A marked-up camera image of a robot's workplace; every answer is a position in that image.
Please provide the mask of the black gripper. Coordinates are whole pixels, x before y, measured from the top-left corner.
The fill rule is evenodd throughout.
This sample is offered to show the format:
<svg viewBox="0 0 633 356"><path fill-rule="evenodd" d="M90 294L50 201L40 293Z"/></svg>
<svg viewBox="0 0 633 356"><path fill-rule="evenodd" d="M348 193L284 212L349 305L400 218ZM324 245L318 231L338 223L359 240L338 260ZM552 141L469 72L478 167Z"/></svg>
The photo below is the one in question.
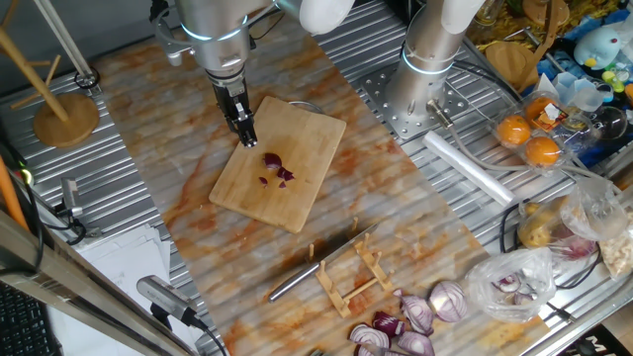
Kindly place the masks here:
<svg viewBox="0 0 633 356"><path fill-rule="evenodd" d="M238 135L245 147L254 147L257 144L257 136L249 105L244 67L229 71L207 69L206 72L213 84L218 106L224 113L230 129Z"/></svg>

